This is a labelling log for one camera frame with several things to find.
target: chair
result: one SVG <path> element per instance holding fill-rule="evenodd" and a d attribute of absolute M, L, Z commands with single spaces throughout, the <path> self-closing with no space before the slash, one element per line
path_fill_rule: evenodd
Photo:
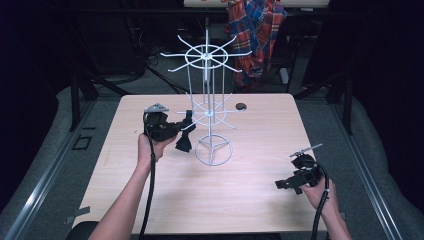
<path fill-rule="evenodd" d="M 276 68 L 278 74 L 282 68 L 290 69 L 286 93 L 296 66 L 299 46 L 309 30 L 309 21 L 301 16 L 289 16 L 280 25 L 271 56 L 271 68 Z"/>

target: wooden table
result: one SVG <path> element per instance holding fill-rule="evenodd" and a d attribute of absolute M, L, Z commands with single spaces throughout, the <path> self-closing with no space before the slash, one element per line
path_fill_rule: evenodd
<path fill-rule="evenodd" d="M 326 8 L 329 0 L 284 0 L 281 1 L 285 8 Z M 221 0 L 184 0 L 185 7 L 225 8 L 227 2 Z"/>
<path fill-rule="evenodd" d="M 311 231 L 315 209 L 306 196 L 275 186 L 276 180 L 287 179 L 296 170 L 289 156 L 311 146 L 293 97 L 236 94 L 226 101 L 226 109 L 235 110 L 239 102 L 247 110 L 225 118 L 236 129 L 220 124 L 212 130 L 233 146 L 225 164 L 207 166 L 194 151 L 176 150 L 174 143 L 165 149 L 157 164 L 147 234 Z M 185 117 L 173 111 L 191 109 L 185 95 L 123 97 L 81 203 L 91 211 L 77 217 L 74 226 L 99 221 L 124 188 L 136 165 L 143 111 L 155 103 L 170 109 L 168 122 Z M 189 136 L 193 146 L 207 134 L 207 127 L 198 125 Z M 133 233 L 141 229 L 148 187 L 146 183 Z"/>

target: red plaid fabric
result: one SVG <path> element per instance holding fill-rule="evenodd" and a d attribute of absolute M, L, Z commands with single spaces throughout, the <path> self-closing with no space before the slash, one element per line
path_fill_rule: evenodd
<path fill-rule="evenodd" d="M 264 70 L 270 67 L 270 58 L 278 28 L 287 17 L 279 0 L 230 0 L 228 1 L 229 30 L 234 53 L 250 55 L 236 57 L 234 87 L 243 92 L 259 83 Z"/>

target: human hand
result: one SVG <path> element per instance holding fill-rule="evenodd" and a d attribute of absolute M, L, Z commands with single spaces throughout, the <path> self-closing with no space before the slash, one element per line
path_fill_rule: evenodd
<path fill-rule="evenodd" d="M 331 179 L 329 179 L 329 189 L 330 192 L 328 193 L 327 200 L 325 201 L 324 209 L 329 208 L 328 206 L 332 207 L 333 209 L 338 209 L 338 201 L 337 201 L 337 193 L 336 193 L 336 185 L 333 183 Z M 317 209 L 319 202 L 321 201 L 322 194 L 325 190 L 325 178 L 322 177 L 315 187 L 310 187 L 309 185 L 302 185 L 299 187 L 305 195 L 308 197 L 309 202 L 311 205 Z"/>
<path fill-rule="evenodd" d="M 163 156 L 163 151 L 165 147 L 173 142 L 177 136 L 165 140 L 163 142 L 157 142 L 152 140 L 153 143 L 153 151 L 156 156 L 156 161 L 159 160 Z M 143 133 L 138 136 L 138 162 L 137 166 L 150 167 L 151 160 L 151 148 L 149 139 Z"/>

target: wire spinner rack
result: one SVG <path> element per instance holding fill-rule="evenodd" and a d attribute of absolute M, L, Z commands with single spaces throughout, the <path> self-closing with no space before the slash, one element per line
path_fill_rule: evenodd
<path fill-rule="evenodd" d="M 246 56 L 251 54 L 251 51 L 242 54 L 229 54 L 224 48 L 231 44 L 236 39 L 236 37 L 234 37 L 222 46 L 210 44 L 208 20 L 206 20 L 205 35 L 205 43 L 196 46 L 190 45 L 178 35 L 178 39 L 182 43 L 187 45 L 189 47 L 189 50 L 181 54 L 161 53 L 161 55 L 164 57 L 185 58 L 186 64 L 175 69 L 168 69 L 168 71 L 176 72 L 183 68 L 187 68 L 190 92 L 186 93 L 186 95 L 191 101 L 191 107 L 193 112 L 193 124 L 204 125 L 208 128 L 208 134 L 198 140 L 195 147 L 195 154 L 197 159 L 199 159 L 199 161 L 201 161 L 202 163 L 209 166 L 218 166 L 226 163 L 231 158 L 231 155 L 233 153 L 233 147 L 231 142 L 226 137 L 220 134 L 212 133 L 212 128 L 213 126 L 216 126 L 218 124 L 225 124 L 230 128 L 235 128 L 234 126 L 230 125 L 225 121 L 227 114 L 233 112 L 242 112 L 246 109 L 242 108 L 237 110 L 227 110 L 225 108 L 225 102 L 232 96 L 232 94 L 230 94 L 229 96 L 225 96 L 224 94 L 225 69 L 229 69 L 234 72 L 242 71 L 228 66 L 227 62 L 230 57 Z M 199 102 L 197 102 L 193 96 L 190 67 L 202 70 L 203 89 L 201 97 L 202 99 Z M 222 68 L 221 97 L 217 97 L 215 91 L 215 70 L 218 68 Z M 220 152 L 226 152 L 225 154 L 221 154 L 218 158 L 216 156 L 216 152 L 218 150 Z"/>

